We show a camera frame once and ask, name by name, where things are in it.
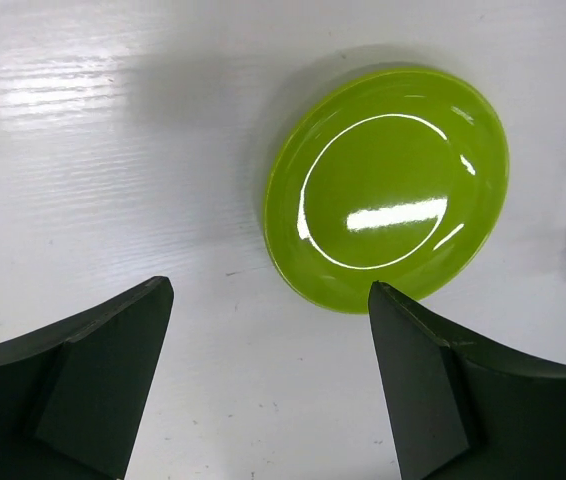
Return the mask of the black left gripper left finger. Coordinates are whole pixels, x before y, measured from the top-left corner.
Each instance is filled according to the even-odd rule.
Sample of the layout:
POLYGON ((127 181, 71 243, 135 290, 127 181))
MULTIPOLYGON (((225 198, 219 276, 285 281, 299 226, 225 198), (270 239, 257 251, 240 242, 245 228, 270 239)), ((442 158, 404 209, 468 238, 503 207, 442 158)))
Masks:
POLYGON ((125 477, 173 300, 155 276, 0 343, 0 479, 125 477))

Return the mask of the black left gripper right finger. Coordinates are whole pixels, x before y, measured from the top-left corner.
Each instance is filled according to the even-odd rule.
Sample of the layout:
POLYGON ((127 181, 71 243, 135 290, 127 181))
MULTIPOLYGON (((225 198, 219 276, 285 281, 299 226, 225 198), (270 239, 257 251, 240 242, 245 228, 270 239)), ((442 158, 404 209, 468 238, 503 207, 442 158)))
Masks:
POLYGON ((375 282, 368 309, 405 479, 566 479, 566 365, 375 282))

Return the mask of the lime green plate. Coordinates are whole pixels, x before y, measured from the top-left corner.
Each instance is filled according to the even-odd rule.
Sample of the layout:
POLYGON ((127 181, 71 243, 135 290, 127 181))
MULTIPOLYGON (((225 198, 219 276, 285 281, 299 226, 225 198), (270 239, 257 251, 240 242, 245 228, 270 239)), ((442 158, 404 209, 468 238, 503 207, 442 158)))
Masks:
POLYGON ((468 82, 423 66, 337 87, 291 129, 262 224, 285 283, 329 310, 367 311, 372 283, 423 299, 489 238, 508 190, 502 122, 468 82))

